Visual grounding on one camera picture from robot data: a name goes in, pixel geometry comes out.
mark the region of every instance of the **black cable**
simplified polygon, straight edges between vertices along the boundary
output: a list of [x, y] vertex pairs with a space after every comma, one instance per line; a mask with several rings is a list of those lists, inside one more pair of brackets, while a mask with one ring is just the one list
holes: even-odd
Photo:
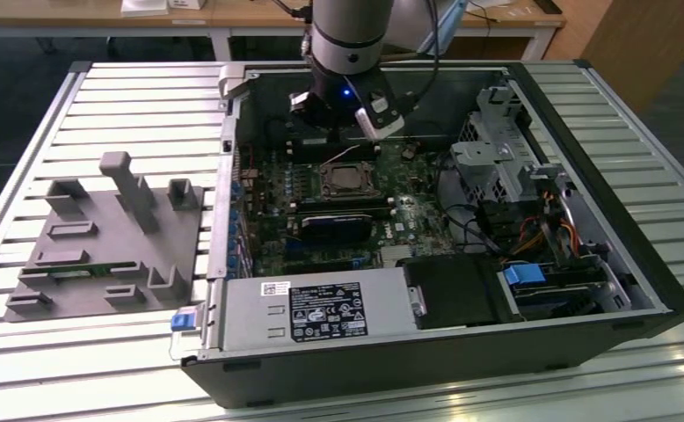
[[294, 11], [292, 10], [292, 8], [290, 8], [289, 6], [286, 6], [286, 5], [284, 4], [284, 2], [282, 2], [281, 0], [273, 0], [273, 3], [276, 3], [276, 6], [278, 6], [278, 7], [281, 8], [281, 10], [282, 10], [284, 12], [286, 12], [286, 13], [288, 13], [288, 15], [289, 15], [292, 18], [294, 18]]
[[425, 0], [426, 12], [430, 15], [430, 24], [433, 26], [433, 36], [434, 36], [434, 59], [433, 59], [433, 73], [430, 74], [430, 79], [426, 81], [425, 87], [420, 91], [416, 96], [416, 100], [422, 99], [425, 94], [430, 91], [433, 87], [434, 80], [437, 78], [437, 72], [440, 70], [440, 33], [438, 33], [438, 24], [437, 24], [437, 4], [434, 4], [434, 0]]
[[485, 16], [477, 15], [476, 13], [472, 13], [469, 11], [466, 12], [466, 15], [474, 16], [476, 18], [480, 18], [480, 19], [485, 19], [485, 20], [493, 22], [494, 24], [500, 23], [498, 19], [496, 19], [496, 18], [486, 18]]
[[472, 12], [466, 12], [469, 13], [470, 15], [478, 17], [478, 18], [482, 18], [484, 19], [484, 22], [486, 23], [486, 37], [484, 37], [484, 41], [482, 41], [482, 52], [480, 53], [480, 60], [484, 59], [484, 53], [486, 52], [486, 41], [490, 39], [490, 32], [493, 31], [493, 26], [490, 25], [490, 22], [494, 21], [497, 22], [497, 19], [492, 19], [486, 16], [486, 9], [482, 7], [481, 4], [477, 4], [474, 3], [472, 0], [469, 0], [469, 3], [473, 4], [474, 6], [477, 6], [480, 9], [482, 9], [482, 13], [484, 13], [484, 16], [480, 16]]

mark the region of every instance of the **slotted aluminum table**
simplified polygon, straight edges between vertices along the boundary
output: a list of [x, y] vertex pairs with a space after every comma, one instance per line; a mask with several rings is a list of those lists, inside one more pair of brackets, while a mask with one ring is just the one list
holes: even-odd
[[[684, 285], [684, 169], [593, 69], [526, 67]], [[53, 178], [112, 189], [102, 152], [126, 150], [152, 187], [206, 187], [193, 300], [205, 295], [218, 172], [217, 63], [96, 63], [72, 71], [0, 196], [0, 420], [632, 420], [684, 418], [684, 324], [581, 367], [225, 411], [170, 356], [172, 312], [8, 324], [5, 299], [33, 248]], [[550, 160], [542, 134], [534, 133]]]

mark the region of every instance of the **metal frame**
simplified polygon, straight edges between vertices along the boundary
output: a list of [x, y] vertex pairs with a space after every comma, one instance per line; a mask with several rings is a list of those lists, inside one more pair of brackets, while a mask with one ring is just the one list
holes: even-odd
[[[529, 45], [524, 50], [522, 60], [541, 60], [550, 45], [552, 36], [558, 26], [537, 26], [534, 28], [460, 28], [456, 37], [526, 37]], [[0, 38], [21, 37], [209, 37], [216, 60], [232, 60], [229, 38], [241, 36], [257, 37], [298, 37], [304, 28], [280, 27], [218, 27], [202, 21], [201, 26], [186, 25], [162, 27], [89, 27], [89, 26], [0, 26]]]
[[10, 227], [14, 218], [14, 210], [10, 208], [13, 201], [24, 196], [26, 181], [30, 182], [34, 173], [33, 163], [41, 160], [41, 156], [52, 143], [53, 134], [57, 132], [68, 108], [72, 104], [68, 101], [80, 90], [85, 73], [69, 73], [64, 79], [57, 95], [54, 95], [46, 114], [36, 129], [34, 137], [25, 147], [21, 161], [14, 167], [13, 174], [6, 181], [5, 189], [0, 194], [0, 241]]
[[[592, 70], [580, 70], [570, 62], [532, 63], [526, 67], [545, 93], [552, 94], [550, 101], [561, 117], [580, 124], [572, 127], [572, 131], [584, 135], [580, 142], [588, 151], [597, 151], [596, 155], [590, 154], [592, 161], [608, 178], [644, 234], [657, 237], [654, 246], [684, 286], [684, 232], [674, 229], [684, 226], [684, 172], [680, 175], [677, 171], [681, 166], [666, 150], [660, 149], [653, 135], [626, 111], [608, 85], [585, 75], [585, 72], [593, 74]], [[160, 68], [168, 69], [169, 75], [149, 79], [146, 71]], [[172, 93], [193, 91], [193, 88], [198, 88], [198, 92], [205, 88], [209, 93], [218, 91], [216, 83], [210, 85], [213, 78], [201, 77], [196, 81], [188, 76], [193, 68], [216, 68], [213, 73], [218, 74], [218, 64], [206, 62], [100, 63], [93, 65], [92, 72], [124, 69], [125, 78], [114, 81], [129, 81], [137, 87], [134, 90], [105, 90], [104, 93], [156, 92], [160, 90], [150, 83], [156, 82], [161, 87], [166, 81], [170, 81], [166, 90]], [[34, 229], [24, 227], [33, 227], [37, 223], [41, 227], [44, 224], [33, 219], [45, 215], [48, 207], [40, 200], [26, 200], [21, 196], [24, 193], [37, 194], [32, 186], [21, 191], [24, 193], [16, 192], [29, 179], [28, 172], [36, 174], [42, 167], [32, 152], [38, 155], [38, 149], [49, 143], [46, 134], [52, 126], [64, 119], [60, 108], [73, 102], [70, 91], [77, 77], [77, 74], [70, 74], [65, 80], [32, 140], [33, 147], [26, 150], [0, 196], [0, 265], [14, 265], [28, 255], [33, 244], [25, 239], [30, 239]], [[198, 85], [184, 88], [178, 84], [182, 80]], [[86, 78], [85, 81], [98, 85], [101, 79]], [[580, 122], [574, 116], [586, 108], [597, 112], [600, 105], [612, 107], [613, 112], [602, 110], [601, 117]], [[180, 112], [184, 118], [190, 115]], [[140, 130], [160, 132], [158, 129]], [[556, 160], [546, 141], [538, 137], [537, 142], [550, 161]], [[634, 143], [653, 156], [614, 156], [601, 148], [601, 144], [628, 148]], [[161, 141], [134, 144], [146, 148], [162, 145]], [[73, 145], [78, 146], [78, 151], [100, 148], [98, 144], [82, 145], [81, 139], [60, 147], [66, 150]], [[61, 150], [53, 152], [53, 149], [42, 154], [49, 152], [62, 154]], [[201, 157], [192, 160], [201, 166]], [[649, 164], [654, 163], [658, 170], [652, 171]], [[202, 179], [202, 174], [194, 172], [190, 177]], [[660, 187], [662, 178], [676, 180], [677, 185]], [[642, 195], [660, 198], [660, 201], [641, 203]], [[670, 222], [672, 218], [678, 218], [680, 222]], [[22, 236], [24, 240], [2, 242], [5, 235], [9, 239]], [[209, 239], [210, 233], [202, 231], [200, 251], [208, 250]], [[196, 267], [196, 273], [205, 275], [208, 260], [202, 260], [202, 255], [197, 258]], [[14, 284], [9, 270], [12, 268], [0, 267], [0, 293], [9, 291]], [[193, 289], [193, 301], [205, 299], [209, 287], [210, 284], [200, 280]], [[0, 295], [0, 309], [5, 305], [4, 296]], [[308, 418], [329, 422], [374, 418], [454, 422], [472, 418], [520, 418], [546, 422], [565, 420], [566, 415], [573, 415], [574, 420], [596, 422], [684, 418], [684, 324], [656, 338], [618, 346], [573, 369], [229, 412], [213, 403], [170, 359], [169, 318], [168, 312], [149, 312], [40, 324], [0, 322], [0, 420], [92, 418], [94, 421], [120, 421], [133, 418], [289, 422]], [[192, 340], [182, 337], [182, 348], [200, 348], [200, 339]]]

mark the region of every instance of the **warning label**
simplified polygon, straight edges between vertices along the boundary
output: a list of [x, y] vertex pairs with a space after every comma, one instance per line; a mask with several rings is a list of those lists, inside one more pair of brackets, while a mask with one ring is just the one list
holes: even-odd
[[289, 314], [297, 342], [366, 335], [360, 283], [290, 288]]

